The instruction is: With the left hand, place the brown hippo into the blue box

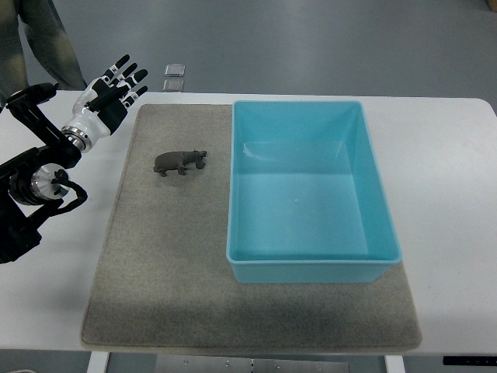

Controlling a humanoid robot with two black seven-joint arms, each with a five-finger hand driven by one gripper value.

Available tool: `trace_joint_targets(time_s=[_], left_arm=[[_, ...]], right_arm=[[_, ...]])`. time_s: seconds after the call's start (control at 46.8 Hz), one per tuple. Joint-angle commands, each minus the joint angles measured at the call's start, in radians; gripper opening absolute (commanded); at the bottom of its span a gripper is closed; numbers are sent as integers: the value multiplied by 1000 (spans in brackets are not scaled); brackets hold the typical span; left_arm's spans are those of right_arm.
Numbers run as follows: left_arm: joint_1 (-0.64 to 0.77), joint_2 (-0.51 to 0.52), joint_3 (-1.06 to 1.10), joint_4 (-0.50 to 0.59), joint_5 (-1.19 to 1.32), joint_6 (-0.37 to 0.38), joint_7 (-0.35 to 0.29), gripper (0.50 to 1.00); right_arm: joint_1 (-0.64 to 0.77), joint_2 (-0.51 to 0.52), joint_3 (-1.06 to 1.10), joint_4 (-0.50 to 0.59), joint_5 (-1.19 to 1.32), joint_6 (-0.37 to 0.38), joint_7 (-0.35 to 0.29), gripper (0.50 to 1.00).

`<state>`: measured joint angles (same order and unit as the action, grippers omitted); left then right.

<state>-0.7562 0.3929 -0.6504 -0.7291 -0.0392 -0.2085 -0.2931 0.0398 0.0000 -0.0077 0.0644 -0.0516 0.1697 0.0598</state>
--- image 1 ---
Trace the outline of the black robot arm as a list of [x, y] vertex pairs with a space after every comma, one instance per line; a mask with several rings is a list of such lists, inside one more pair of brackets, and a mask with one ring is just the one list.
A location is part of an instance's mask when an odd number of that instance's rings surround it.
[[49, 218], [73, 211], [87, 192], [70, 180], [81, 151], [38, 107], [55, 97], [57, 86], [32, 85], [7, 100], [6, 109], [42, 142], [1, 164], [1, 262], [10, 263], [40, 244], [39, 227]]

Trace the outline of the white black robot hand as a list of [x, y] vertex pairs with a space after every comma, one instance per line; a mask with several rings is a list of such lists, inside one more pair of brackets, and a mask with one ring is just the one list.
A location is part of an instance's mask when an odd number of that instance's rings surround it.
[[125, 54], [92, 80], [73, 106], [73, 117], [61, 128], [62, 134], [82, 153], [99, 139], [112, 135], [129, 109], [147, 92], [141, 82], [148, 71], [139, 70]]

